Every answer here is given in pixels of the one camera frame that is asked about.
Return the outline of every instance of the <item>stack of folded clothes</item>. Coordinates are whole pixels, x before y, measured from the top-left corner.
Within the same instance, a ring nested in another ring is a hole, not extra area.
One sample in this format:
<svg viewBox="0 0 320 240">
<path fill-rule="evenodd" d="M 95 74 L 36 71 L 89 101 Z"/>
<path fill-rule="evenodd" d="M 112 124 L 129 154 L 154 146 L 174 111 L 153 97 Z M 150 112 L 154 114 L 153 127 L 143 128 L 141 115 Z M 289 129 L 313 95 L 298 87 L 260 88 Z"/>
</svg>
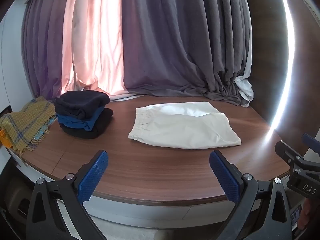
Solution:
<svg viewBox="0 0 320 240">
<path fill-rule="evenodd" d="M 68 91 L 55 100 L 55 111 L 62 130 L 72 136 L 94 139 L 109 125 L 113 111 L 105 108 L 107 94 L 98 91 Z"/>
</svg>

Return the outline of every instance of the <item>white cabinet door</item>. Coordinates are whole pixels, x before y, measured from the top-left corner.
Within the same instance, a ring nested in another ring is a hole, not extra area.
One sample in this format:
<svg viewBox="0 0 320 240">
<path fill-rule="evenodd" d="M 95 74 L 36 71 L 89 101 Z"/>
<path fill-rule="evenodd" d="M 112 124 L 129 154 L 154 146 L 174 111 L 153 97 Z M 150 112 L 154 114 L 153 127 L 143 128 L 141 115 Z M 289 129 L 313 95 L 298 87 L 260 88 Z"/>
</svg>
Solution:
<svg viewBox="0 0 320 240">
<path fill-rule="evenodd" d="M 12 111 L 17 112 L 33 96 L 25 74 L 21 52 L 21 28 L 26 5 L 15 0 L 4 19 L 1 61 L 4 85 Z"/>
<path fill-rule="evenodd" d="M 2 47 L 2 34 L 3 34 L 3 26 L 4 26 L 4 18 L 0 22 L 0 112 L 9 106 L 9 100 L 7 96 L 7 92 L 4 86 L 3 74 L 2 74 L 2 60 L 1 60 L 1 47 Z"/>
</svg>

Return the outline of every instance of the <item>metal bolt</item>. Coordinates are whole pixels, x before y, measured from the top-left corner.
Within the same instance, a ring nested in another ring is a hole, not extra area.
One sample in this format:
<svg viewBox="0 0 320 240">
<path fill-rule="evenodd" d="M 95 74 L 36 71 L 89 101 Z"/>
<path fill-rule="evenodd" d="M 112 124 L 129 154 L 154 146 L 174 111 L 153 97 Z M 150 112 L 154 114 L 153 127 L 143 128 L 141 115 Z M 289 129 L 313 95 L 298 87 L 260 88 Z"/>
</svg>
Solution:
<svg viewBox="0 0 320 240">
<path fill-rule="evenodd" d="M 253 178 L 252 175 L 249 174 L 249 173 L 244 174 L 243 177 L 244 177 L 246 180 L 251 180 L 251 179 Z"/>
<path fill-rule="evenodd" d="M 276 184 L 280 184 L 281 183 L 281 179 L 279 179 L 279 178 L 275 178 L 275 182 L 276 182 Z"/>
<path fill-rule="evenodd" d="M 37 179 L 37 184 L 42 184 L 44 182 L 44 178 Z"/>
<path fill-rule="evenodd" d="M 73 179 L 73 177 L 74 177 L 74 174 L 69 173 L 66 175 L 66 180 L 71 180 L 71 179 Z"/>
</svg>

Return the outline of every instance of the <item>blue folded garment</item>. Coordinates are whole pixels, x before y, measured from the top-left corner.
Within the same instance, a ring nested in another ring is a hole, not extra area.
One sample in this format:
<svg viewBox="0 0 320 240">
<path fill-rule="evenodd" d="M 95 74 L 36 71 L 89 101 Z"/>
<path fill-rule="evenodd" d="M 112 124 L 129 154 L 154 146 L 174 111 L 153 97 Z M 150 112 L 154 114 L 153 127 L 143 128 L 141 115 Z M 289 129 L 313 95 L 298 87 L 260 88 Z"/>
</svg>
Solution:
<svg viewBox="0 0 320 240">
<path fill-rule="evenodd" d="M 94 126 L 94 123 L 98 119 L 99 115 L 102 113 L 103 109 L 104 106 L 100 106 L 99 108 L 97 108 L 97 110 L 94 112 L 91 118 L 84 120 L 79 120 L 69 115 L 56 114 L 56 116 L 58 117 L 58 122 L 64 124 L 67 127 L 91 131 Z"/>
</svg>

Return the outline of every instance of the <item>purple curtain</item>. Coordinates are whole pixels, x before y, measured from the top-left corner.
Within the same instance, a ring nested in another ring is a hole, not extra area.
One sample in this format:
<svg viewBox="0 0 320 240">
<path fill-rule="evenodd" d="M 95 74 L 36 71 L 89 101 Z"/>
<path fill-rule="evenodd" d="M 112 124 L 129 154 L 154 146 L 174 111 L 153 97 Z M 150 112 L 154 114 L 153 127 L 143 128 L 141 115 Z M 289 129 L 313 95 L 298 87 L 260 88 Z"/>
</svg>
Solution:
<svg viewBox="0 0 320 240">
<path fill-rule="evenodd" d="M 61 94 L 62 34 L 67 0 L 30 0 L 22 26 L 22 54 L 36 97 Z"/>
</svg>

